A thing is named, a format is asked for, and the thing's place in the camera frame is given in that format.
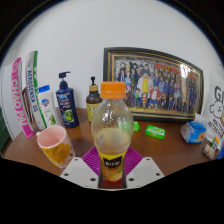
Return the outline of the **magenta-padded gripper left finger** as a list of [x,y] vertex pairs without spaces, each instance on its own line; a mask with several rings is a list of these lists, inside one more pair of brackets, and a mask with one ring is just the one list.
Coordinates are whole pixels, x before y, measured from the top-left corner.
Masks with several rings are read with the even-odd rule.
[[90,149],[82,157],[75,157],[60,175],[78,186],[97,189],[100,173],[100,158],[96,148]]

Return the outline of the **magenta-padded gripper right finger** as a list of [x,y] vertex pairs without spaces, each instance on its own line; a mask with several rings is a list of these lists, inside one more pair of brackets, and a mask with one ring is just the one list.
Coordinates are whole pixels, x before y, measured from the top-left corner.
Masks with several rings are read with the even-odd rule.
[[164,177],[151,157],[142,157],[133,148],[125,155],[124,175],[127,189],[140,188]]

